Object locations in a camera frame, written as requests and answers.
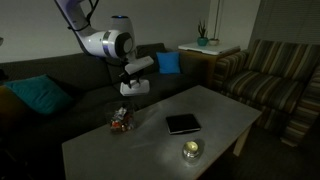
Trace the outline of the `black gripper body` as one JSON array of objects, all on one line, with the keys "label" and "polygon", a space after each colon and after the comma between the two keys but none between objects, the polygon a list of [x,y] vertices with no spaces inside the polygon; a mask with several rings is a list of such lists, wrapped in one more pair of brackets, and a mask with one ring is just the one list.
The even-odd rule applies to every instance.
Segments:
[{"label": "black gripper body", "polygon": [[142,76],[142,74],[143,74],[143,71],[138,71],[133,74],[129,74],[128,72],[124,71],[119,75],[119,77],[124,84],[129,82],[132,84],[134,80],[140,80],[140,77]]}]

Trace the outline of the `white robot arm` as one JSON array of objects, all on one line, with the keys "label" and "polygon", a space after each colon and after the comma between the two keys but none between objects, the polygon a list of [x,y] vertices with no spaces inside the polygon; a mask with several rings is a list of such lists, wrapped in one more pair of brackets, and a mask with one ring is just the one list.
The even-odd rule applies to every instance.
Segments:
[{"label": "white robot arm", "polygon": [[111,17],[111,29],[99,31],[91,26],[90,18],[98,5],[90,1],[91,11],[85,15],[81,3],[84,0],[54,0],[63,17],[87,55],[119,59],[125,67],[134,58],[135,36],[128,16]]}]

